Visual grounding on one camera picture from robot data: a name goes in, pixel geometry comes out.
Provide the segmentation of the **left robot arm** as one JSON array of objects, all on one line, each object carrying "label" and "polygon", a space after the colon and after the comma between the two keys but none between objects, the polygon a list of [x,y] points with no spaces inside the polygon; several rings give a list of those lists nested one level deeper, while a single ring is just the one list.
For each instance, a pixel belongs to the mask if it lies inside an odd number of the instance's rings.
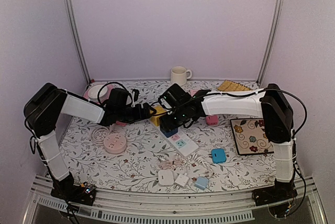
[{"label": "left robot arm", "polygon": [[108,127],[116,122],[132,124],[149,119],[157,111],[148,103],[138,104],[138,91],[124,87],[110,90],[109,97],[96,102],[46,83],[24,106],[25,127],[32,133],[43,163],[51,177],[59,182],[58,192],[73,200],[78,190],[61,156],[55,129],[60,115],[81,118]]}]

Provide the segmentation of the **pink cube socket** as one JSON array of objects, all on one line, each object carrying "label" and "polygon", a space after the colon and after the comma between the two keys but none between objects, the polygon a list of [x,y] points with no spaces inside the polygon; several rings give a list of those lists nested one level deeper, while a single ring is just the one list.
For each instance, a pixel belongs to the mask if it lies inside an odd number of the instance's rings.
[{"label": "pink cube socket", "polygon": [[192,89],[192,90],[189,91],[191,97],[195,97],[195,96],[197,96],[197,95],[196,95],[197,92],[198,92],[198,90],[194,90],[194,89]]}]

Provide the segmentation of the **white plug adapter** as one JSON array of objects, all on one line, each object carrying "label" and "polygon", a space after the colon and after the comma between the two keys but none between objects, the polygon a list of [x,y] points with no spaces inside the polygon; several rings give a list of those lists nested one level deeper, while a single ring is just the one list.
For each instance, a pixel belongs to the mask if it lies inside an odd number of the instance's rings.
[{"label": "white plug adapter", "polygon": [[158,183],[160,186],[171,186],[174,184],[174,174],[171,170],[158,171]]}]

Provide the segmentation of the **white charger with cable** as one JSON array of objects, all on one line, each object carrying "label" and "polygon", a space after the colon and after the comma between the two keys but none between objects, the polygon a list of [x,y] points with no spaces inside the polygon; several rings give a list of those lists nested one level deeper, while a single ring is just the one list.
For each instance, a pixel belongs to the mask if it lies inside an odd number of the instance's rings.
[{"label": "white charger with cable", "polygon": [[187,167],[185,165],[184,160],[179,155],[175,155],[171,159],[160,158],[159,170],[173,171],[174,174],[173,185],[184,188],[186,184],[189,182]]}]

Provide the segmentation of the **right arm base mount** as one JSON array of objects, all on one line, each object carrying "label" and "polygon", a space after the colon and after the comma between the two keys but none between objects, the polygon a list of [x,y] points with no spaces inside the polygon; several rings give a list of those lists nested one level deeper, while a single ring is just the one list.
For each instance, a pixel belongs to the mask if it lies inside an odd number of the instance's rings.
[{"label": "right arm base mount", "polygon": [[256,206],[276,203],[283,200],[294,199],[297,196],[295,185],[275,181],[275,185],[255,189],[252,192],[252,199]]}]

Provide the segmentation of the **dark blue cube socket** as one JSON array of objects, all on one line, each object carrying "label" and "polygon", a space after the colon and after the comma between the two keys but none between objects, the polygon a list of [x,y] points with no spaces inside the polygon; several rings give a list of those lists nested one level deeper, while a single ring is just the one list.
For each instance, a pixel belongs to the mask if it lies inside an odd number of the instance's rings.
[{"label": "dark blue cube socket", "polygon": [[164,127],[160,126],[160,131],[163,133],[163,135],[166,138],[169,138],[169,137],[178,133],[178,128],[175,128],[175,129],[172,129],[172,130],[166,130]]}]

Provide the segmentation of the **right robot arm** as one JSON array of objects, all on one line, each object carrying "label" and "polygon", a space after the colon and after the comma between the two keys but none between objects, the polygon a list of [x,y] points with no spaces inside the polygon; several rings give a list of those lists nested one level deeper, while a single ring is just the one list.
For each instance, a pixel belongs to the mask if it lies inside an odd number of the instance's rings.
[{"label": "right robot arm", "polygon": [[283,200],[291,192],[289,182],[294,177],[293,168],[293,110],[275,84],[267,88],[244,92],[219,92],[199,90],[190,95],[173,84],[158,101],[167,109],[161,116],[164,131],[172,131],[200,117],[212,115],[246,115],[262,118],[265,135],[274,148],[277,185],[271,188],[275,201]]}]

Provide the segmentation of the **white power strip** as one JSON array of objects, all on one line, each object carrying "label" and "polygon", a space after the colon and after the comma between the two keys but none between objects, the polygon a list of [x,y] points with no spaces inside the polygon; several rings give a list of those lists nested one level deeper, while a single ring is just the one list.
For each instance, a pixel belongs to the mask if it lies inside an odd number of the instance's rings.
[{"label": "white power strip", "polygon": [[182,130],[170,137],[166,137],[165,134],[160,130],[159,126],[156,126],[153,122],[151,125],[155,130],[166,140],[175,151],[185,159],[191,159],[194,162],[202,165],[205,168],[204,177],[211,178],[213,175],[213,170],[210,164],[206,161],[204,157],[198,154],[199,146]]}]

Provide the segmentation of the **pink power strip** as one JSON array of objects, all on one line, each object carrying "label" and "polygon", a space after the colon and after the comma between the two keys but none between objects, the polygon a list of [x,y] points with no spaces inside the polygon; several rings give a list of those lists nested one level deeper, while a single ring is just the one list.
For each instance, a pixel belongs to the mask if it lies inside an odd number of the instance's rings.
[{"label": "pink power strip", "polygon": [[119,125],[119,126],[126,126],[127,125],[127,123],[120,122],[120,121],[116,121],[116,124]]}]

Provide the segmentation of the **blue plug adapter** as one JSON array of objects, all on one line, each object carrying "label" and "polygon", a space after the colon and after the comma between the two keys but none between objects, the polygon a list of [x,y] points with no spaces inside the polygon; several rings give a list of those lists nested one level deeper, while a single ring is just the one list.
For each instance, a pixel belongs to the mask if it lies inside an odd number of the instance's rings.
[{"label": "blue plug adapter", "polygon": [[226,153],[222,148],[212,149],[211,158],[214,164],[225,163],[227,160]]}]

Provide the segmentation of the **pink plug adapter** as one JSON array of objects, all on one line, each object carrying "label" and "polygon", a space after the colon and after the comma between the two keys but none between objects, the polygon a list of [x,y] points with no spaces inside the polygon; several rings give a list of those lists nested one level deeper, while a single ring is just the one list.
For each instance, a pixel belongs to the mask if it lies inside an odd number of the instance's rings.
[{"label": "pink plug adapter", "polygon": [[206,124],[209,126],[218,125],[217,115],[206,116],[205,120],[206,120]]}]

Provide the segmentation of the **round pink socket with cord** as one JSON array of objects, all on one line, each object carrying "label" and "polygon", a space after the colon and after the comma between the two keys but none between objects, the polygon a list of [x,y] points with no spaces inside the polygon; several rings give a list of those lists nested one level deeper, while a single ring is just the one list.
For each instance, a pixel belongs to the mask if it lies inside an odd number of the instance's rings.
[{"label": "round pink socket with cord", "polygon": [[111,127],[98,127],[91,131],[90,140],[102,146],[110,154],[121,154],[126,150],[127,140],[119,133],[113,133]]}]

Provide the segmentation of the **yellow cube socket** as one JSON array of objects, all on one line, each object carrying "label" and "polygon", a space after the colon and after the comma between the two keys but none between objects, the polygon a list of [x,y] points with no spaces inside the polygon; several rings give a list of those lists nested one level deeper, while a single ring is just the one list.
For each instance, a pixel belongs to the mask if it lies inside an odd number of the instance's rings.
[{"label": "yellow cube socket", "polygon": [[162,106],[155,106],[154,109],[157,111],[151,118],[150,121],[158,127],[160,125],[160,117],[164,115],[166,112],[166,109],[164,109]]}]

